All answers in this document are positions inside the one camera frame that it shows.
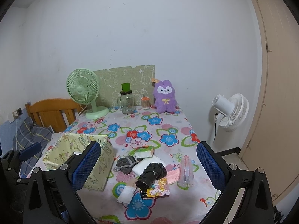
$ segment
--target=wall socket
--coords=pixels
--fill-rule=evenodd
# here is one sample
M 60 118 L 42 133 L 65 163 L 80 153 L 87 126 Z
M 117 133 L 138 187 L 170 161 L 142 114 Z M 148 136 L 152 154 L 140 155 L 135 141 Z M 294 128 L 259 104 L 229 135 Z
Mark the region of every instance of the wall socket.
M 22 112 L 21 108 L 13 111 L 11 114 L 8 115 L 9 122 L 10 123 L 13 122 L 14 120 L 16 120 L 22 114 L 23 114 L 23 112 Z

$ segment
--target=wooden headboard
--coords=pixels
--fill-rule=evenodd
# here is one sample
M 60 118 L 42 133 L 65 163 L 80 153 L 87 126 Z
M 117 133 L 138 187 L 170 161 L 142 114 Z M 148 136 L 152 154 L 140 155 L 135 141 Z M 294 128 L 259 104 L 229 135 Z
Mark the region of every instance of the wooden headboard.
M 63 132 L 67 128 L 62 111 L 64 111 L 69 124 L 76 119 L 74 110 L 81 111 L 80 105 L 72 99 L 46 99 L 34 105 L 26 104 L 25 106 L 28 116 L 32 118 L 33 122 L 39 126 L 52 126 L 55 132 Z

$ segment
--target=green board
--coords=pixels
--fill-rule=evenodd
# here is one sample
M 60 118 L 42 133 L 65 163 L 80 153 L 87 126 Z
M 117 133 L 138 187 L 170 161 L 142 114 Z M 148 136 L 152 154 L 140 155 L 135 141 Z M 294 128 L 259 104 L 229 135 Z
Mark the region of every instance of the green board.
M 134 95 L 135 105 L 141 105 L 143 95 L 154 102 L 152 78 L 155 77 L 155 65 L 126 66 L 95 71 L 100 82 L 100 94 L 97 106 L 116 107 L 120 96 L 121 84 L 129 82 Z

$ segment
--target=floral tablecloth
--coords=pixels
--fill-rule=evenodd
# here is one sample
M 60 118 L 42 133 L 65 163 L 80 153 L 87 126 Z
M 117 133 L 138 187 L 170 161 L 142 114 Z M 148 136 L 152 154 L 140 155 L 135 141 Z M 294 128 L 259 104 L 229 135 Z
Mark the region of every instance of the floral tablecloth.
M 156 200 L 142 200 L 136 191 L 128 207 L 116 202 L 126 183 L 136 177 L 131 172 L 110 172 L 103 192 L 81 189 L 78 194 L 99 223 L 141 224 L 198 224 L 208 213 L 220 195 L 207 176 L 196 156 L 200 142 L 180 107 L 175 113 L 158 114 L 155 108 L 143 110 L 137 107 L 132 115 L 124 115 L 119 108 L 110 108 L 110 113 L 97 120 L 88 120 L 81 115 L 65 133 L 107 135 L 117 158 L 126 156 L 135 148 L 153 145 L 155 155 L 163 160 L 167 171 L 180 167 L 180 159 L 188 155 L 192 159 L 196 185 L 184 189 L 178 183 L 170 185 L 170 196 Z M 47 170 L 42 158 L 35 166 Z

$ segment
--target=green lid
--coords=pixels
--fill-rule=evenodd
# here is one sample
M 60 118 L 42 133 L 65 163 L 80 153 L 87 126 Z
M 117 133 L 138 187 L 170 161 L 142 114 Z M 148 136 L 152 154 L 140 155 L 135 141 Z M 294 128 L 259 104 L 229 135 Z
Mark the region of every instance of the green lid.
M 131 90 L 131 85 L 129 82 L 122 83 L 121 88 L 123 89 L 123 92 L 126 93 Z

